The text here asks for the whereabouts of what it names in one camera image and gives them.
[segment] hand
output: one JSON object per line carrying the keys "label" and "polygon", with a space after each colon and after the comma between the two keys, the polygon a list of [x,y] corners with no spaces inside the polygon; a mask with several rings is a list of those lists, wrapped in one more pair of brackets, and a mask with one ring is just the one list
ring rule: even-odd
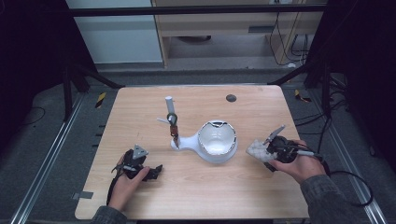
{"label": "hand", "polygon": [[[293,140],[300,146],[306,146],[306,142],[302,140]],[[303,183],[307,178],[314,175],[326,175],[323,165],[314,157],[297,155],[296,159],[291,163],[282,163],[280,161],[269,161],[278,171],[291,175],[299,184]]]}
{"label": "hand", "polygon": [[121,175],[114,186],[108,206],[122,211],[148,172],[149,167],[146,166],[133,179],[128,178],[126,174]]}

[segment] small round object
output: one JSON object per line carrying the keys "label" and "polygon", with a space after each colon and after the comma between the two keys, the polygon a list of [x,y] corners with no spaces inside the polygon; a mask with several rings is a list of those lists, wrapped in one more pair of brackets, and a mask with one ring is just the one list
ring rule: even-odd
{"label": "small round object", "polygon": [[232,103],[232,102],[235,102],[235,101],[236,101],[236,96],[233,95],[233,94],[228,94],[228,95],[225,97],[225,99],[226,99],[228,102]]}

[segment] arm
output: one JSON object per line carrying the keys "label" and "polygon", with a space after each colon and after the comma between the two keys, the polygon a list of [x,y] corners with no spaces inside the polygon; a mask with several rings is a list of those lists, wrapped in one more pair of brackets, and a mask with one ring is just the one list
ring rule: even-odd
{"label": "arm", "polygon": [[149,167],[143,168],[137,176],[133,179],[126,175],[121,175],[114,186],[111,194],[111,200],[108,206],[101,206],[96,211],[91,223],[105,223],[116,224],[126,223],[126,216],[121,212],[132,195],[137,189],[137,186],[142,182],[143,178],[148,174]]}
{"label": "arm", "polygon": [[[304,141],[295,142],[306,146]],[[291,163],[269,162],[300,184],[312,223],[359,223],[344,200],[344,195],[316,158],[298,155]]]}

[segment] white cabinet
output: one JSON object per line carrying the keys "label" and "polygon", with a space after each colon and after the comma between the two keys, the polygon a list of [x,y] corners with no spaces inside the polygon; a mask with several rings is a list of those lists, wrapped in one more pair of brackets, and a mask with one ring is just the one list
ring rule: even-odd
{"label": "white cabinet", "polygon": [[[151,7],[149,0],[66,0],[70,8]],[[75,17],[98,67],[162,63],[153,16]]]}

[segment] sleeve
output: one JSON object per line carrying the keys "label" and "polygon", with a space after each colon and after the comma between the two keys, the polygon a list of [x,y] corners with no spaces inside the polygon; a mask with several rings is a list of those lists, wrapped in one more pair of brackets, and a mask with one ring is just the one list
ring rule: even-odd
{"label": "sleeve", "polygon": [[101,206],[96,211],[91,224],[124,224],[126,220],[126,216],[119,210],[108,206]]}
{"label": "sleeve", "polygon": [[301,184],[311,223],[359,223],[344,194],[327,175],[316,175]]}

